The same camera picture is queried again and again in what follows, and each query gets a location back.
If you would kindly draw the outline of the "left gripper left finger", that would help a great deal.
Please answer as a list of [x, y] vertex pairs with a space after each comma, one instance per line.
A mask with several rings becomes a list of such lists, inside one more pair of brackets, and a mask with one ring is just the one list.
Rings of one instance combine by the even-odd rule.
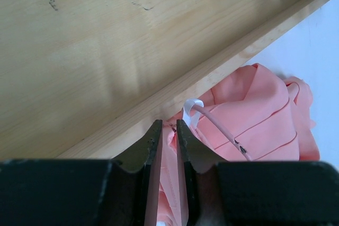
[[114, 158], [111, 225], [156, 225], [163, 121]]

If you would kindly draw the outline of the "pink skirt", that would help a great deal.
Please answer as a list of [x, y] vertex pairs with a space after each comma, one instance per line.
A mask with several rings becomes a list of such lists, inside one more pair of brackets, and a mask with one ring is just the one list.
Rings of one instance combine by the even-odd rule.
[[[204, 93], [200, 100], [222, 126], [247, 150], [253, 160], [319, 160], [311, 129], [313, 95], [297, 77], [281, 79], [260, 64], [240, 67]], [[176, 120], [163, 124], [157, 221], [182, 225], [177, 172]], [[202, 115], [194, 135], [228, 161], [245, 157]]]

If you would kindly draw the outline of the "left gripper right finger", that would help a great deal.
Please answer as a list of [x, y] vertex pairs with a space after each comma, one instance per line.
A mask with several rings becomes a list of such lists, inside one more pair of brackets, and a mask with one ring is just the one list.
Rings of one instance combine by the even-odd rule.
[[217, 164], [225, 162], [183, 120], [176, 122], [182, 225], [225, 225]]

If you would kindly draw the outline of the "pink wire hanger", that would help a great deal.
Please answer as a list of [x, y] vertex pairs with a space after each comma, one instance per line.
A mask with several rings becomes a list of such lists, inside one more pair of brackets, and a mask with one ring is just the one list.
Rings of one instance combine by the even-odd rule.
[[217, 118], [215, 118], [202, 106], [194, 105], [193, 109], [209, 119], [210, 122], [212, 122], [216, 126], [216, 128], [233, 144], [233, 146], [237, 148], [237, 150], [246, 158], [247, 161], [252, 161], [252, 158], [249, 155], [248, 151], [234, 138], [230, 131], [225, 126], [223, 126]]

